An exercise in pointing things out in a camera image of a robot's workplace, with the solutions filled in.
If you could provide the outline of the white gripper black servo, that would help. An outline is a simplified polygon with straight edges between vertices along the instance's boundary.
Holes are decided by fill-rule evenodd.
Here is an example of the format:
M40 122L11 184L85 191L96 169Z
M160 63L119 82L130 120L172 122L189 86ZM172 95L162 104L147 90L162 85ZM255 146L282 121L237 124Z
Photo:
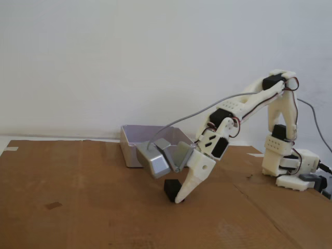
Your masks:
M188 174L175 197L175 203L181 203L198 185L208 178L215 166L215 160L220 161L229 146L229 130L222 129L217 133L212 129L204 129L197 132L196 140L198 140L197 146L201 152L194 151L187 161Z

